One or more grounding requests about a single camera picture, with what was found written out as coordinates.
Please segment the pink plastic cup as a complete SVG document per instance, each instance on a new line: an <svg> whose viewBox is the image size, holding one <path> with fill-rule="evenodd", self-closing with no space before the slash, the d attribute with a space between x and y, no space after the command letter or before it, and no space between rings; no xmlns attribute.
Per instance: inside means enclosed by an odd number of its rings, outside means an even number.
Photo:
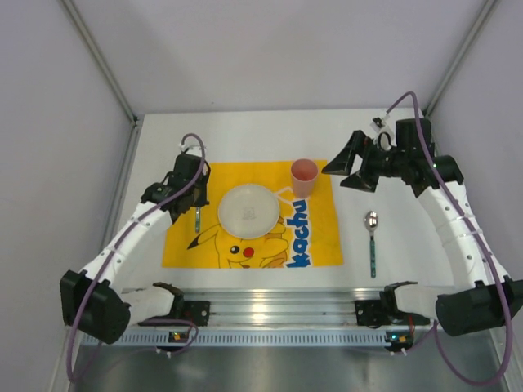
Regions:
<svg viewBox="0 0 523 392"><path fill-rule="evenodd" d="M290 168L292 190L297 198L307 198L313 192L319 168L310 159L301 158L294 161Z"/></svg>

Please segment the fork with green handle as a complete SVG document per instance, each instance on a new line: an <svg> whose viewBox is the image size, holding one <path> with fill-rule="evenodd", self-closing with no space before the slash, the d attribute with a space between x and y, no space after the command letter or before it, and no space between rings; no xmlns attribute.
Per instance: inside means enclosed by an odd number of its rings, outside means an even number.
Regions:
<svg viewBox="0 0 523 392"><path fill-rule="evenodd" d="M195 208L195 225L194 225L195 233L200 233L201 230L201 207Z"/></svg>

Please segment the cream round plate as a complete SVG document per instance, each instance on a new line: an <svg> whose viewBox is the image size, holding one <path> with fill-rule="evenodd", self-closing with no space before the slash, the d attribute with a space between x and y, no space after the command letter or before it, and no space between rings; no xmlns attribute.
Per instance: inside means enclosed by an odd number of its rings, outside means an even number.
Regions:
<svg viewBox="0 0 523 392"><path fill-rule="evenodd" d="M276 195L257 184L234 187L222 197L217 209L221 227L240 239L256 239L270 233L279 213Z"/></svg>

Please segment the yellow cartoon placemat cloth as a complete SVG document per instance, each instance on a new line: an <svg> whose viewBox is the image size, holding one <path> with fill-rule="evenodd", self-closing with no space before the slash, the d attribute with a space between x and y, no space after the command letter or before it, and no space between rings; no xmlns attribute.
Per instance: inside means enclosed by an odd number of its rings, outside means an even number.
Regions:
<svg viewBox="0 0 523 392"><path fill-rule="evenodd" d="M162 266L172 269L308 268L343 262L333 186L319 175L309 198L291 190L291 162L213 163L208 182L209 205L201 211L201 230L195 233L195 214L178 219L166 234ZM275 193L279 219L270 233L257 239L237 239L217 217L222 197L236 186L257 184Z"/></svg>

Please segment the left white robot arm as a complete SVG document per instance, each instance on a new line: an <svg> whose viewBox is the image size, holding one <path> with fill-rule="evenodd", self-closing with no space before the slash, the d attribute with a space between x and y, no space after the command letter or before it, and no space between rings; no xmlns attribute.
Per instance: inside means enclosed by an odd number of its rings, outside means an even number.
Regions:
<svg viewBox="0 0 523 392"><path fill-rule="evenodd" d="M124 227L101 253L79 272L60 280L66 325L106 344L116 342L128 326L181 311L182 292L155 283L134 292L124 288L134 269L145 262L149 245L192 207L207 204L210 168L197 149L182 151L172 171L150 185Z"/></svg>

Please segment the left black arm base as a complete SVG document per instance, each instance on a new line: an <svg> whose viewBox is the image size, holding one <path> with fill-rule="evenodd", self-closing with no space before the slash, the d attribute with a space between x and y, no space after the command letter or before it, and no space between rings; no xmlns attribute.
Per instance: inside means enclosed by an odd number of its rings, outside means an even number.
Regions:
<svg viewBox="0 0 523 392"><path fill-rule="evenodd" d="M169 293L172 297L171 308L165 315L155 315L144 318L138 325L141 327L163 327L182 326L185 322L191 322L197 327L208 325L210 302L193 301L185 298L184 292L168 283L154 283L155 289L162 293Z"/></svg>

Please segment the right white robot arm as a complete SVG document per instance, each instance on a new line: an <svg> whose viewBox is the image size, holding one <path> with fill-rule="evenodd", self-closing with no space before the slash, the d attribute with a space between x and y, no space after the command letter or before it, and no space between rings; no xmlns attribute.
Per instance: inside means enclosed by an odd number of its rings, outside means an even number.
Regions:
<svg viewBox="0 0 523 392"><path fill-rule="evenodd" d="M482 233L458 164L449 155L435 154L426 118L396 121L393 135L381 119L373 122L380 131L375 138L354 131L322 172L343 176L342 187L369 193L382 177L401 179L434 225L454 281L453 292L416 282L387 285L380 293L387 313L396 319L404 314L435 319L450 336L502 327L506 320L498 289L503 289L509 313L515 316L522 307L522 282L487 256L487 247L478 245Z"/></svg>

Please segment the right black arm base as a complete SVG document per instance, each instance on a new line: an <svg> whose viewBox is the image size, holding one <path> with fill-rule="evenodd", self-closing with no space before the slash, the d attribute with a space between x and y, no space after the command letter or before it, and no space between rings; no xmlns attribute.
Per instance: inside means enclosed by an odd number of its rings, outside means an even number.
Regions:
<svg viewBox="0 0 523 392"><path fill-rule="evenodd" d="M357 325L378 329L384 326L427 326L430 319L419 314L408 314L398 310L395 303L395 290L398 287L413 285L416 282L404 281L385 286L379 292L379 298L373 300L355 300Z"/></svg>

